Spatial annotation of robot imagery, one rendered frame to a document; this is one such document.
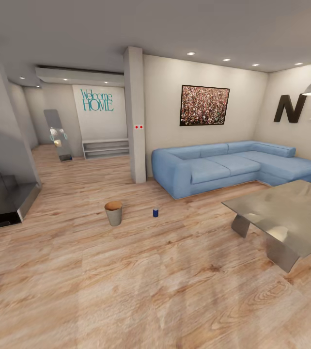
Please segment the trash can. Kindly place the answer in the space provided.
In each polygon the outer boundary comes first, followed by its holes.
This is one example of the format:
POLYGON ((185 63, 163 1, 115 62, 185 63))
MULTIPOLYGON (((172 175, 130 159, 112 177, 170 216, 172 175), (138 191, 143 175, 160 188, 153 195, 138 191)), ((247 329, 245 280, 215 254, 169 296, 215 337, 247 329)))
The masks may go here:
POLYGON ((122 202, 119 201, 111 201, 104 206, 109 223, 112 227, 121 225, 122 206, 122 202))

